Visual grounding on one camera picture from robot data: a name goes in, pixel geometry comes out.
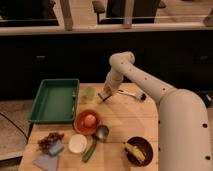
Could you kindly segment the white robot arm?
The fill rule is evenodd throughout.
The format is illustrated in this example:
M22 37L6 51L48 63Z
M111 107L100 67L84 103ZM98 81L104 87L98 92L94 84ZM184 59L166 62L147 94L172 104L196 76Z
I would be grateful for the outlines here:
M99 93L103 100L117 93L128 78L149 95L157 106L158 171L213 171L208 112L194 92L176 88L134 66L132 52L110 56L110 71Z

